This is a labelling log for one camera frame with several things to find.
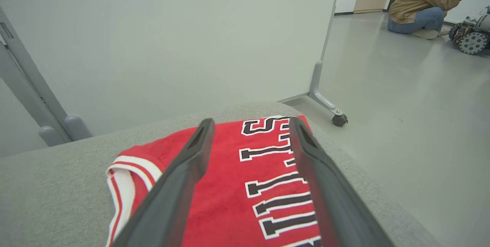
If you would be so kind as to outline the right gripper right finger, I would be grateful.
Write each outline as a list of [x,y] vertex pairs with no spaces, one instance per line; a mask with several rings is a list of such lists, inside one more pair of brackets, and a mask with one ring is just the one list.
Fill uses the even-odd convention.
[[324,247],[392,247],[394,244],[336,163],[299,117],[289,118],[296,168],[308,183]]

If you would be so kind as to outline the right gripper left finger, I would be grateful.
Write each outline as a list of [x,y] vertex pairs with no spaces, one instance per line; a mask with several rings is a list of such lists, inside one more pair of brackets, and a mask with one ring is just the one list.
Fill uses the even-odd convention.
[[201,121],[115,238],[114,247],[181,246],[194,188],[207,172],[214,135],[214,120]]

